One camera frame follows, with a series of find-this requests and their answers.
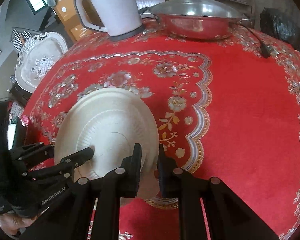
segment wall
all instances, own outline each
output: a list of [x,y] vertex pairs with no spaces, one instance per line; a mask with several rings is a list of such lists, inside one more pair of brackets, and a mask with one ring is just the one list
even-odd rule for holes
[[0,67],[0,98],[6,98],[9,96],[9,92],[12,84],[10,83],[10,76],[14,74],[14,67],[16,65],[18,55],[12,51],[6,60]]
[[26,0],[5,0],[0,9],[0,68],[14,50],[10,42],[12,27],[39,30],[47,10],[45,8],[34,15]]

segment white ornate chair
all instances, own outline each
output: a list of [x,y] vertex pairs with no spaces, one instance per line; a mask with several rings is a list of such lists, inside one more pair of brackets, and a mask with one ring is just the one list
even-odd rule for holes
[[33,93],[43,77],[67,50],[65,39],[55,32],[35,35],[25,41],[16,65],[18,85]]

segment kettle base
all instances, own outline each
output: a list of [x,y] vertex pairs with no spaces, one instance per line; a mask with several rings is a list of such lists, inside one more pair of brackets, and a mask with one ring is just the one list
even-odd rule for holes
[[140,27],[136,28],[135,30],[128,32],[128,33],[124,33],[118,36],[110,36],[109,35],[109,40],[111,41],[121,41],[127,38],[131,38],[132,36],[135,36],[141,32],[143,32],[146,29],[146,27],[144,26],[144,24],[141,24]]

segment black plastic bag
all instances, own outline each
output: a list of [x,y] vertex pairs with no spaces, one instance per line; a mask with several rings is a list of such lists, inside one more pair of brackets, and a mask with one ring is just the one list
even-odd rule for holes
[[280,10],[264,8],[260,13],[260,28],[263,33],[285,41],[300,51],[300,28],[291,17]]

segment white plate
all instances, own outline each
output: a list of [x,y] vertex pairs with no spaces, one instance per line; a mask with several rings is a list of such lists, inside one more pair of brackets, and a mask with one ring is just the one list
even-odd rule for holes
[[55,32],[35,35],[25,42],[19,53],[16,65],[18,85],[33,93],[47,71],[67,52],[65,39]]
[[134,144],[142,147],[138,197],[157,195],[154,177],[159,136],[155,119],[148,106],[130,91],[104,88],[77,102],[68,112],[55,143],[55,164],[86,147],[95,150],[93,159],[75,169],[74,179],[103,177],[119,167],[132,154]]

